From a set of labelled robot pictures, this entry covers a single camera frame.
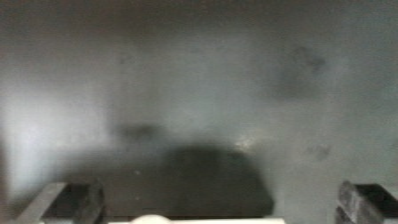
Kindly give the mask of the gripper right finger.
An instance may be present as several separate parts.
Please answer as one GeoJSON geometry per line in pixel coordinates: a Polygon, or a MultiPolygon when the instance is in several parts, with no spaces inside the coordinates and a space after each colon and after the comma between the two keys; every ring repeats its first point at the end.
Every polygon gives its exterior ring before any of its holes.
{"type": "Polygon", "coordinates": [[[398,224],[398,199],[378,184],[341,183],[334,224],[398,224]]]}

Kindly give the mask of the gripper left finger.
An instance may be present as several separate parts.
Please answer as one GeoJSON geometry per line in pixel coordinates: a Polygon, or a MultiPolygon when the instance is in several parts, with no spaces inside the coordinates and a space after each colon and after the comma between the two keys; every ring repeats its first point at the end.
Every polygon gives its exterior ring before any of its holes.
{"type": "Polygon", "coordinates": [[[103,218],[101,183],[55,182],[44,186],[16,224],[103,224],[103,218]]]}

